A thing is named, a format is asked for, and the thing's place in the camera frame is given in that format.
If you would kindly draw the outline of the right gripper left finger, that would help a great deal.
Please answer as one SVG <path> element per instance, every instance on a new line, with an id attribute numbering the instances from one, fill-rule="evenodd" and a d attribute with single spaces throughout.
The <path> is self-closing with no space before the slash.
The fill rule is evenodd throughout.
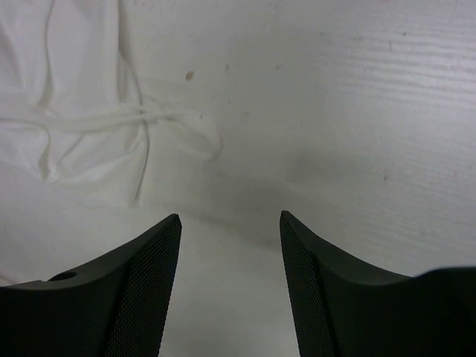
<path id="1" fill-rule="evenodd" d="M 50 280 L 1 288 L 2 356 L 157 356 L 181 241 L 171 214 Z"/>

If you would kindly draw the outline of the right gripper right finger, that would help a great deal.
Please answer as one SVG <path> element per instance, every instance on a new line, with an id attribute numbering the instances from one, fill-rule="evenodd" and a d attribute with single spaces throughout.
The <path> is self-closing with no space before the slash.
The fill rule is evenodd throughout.
<path id="1" fill-rule="evenodd" d="M 366 263 L 280 215 L 301 356 L 473 356 L 475 269 L 415 277 Z"/>

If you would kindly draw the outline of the white tank top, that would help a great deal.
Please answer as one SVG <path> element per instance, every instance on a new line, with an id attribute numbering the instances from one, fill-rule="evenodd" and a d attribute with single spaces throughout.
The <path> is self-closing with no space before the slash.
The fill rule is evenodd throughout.
<path id="1" fill-rule="evenodd" d="M 213 158 L 213 119 L 148 98 L 120 50 L 117 1 L 1 3 L 1 161 L 86 205 L 140 193 L 149 123 Z"/>

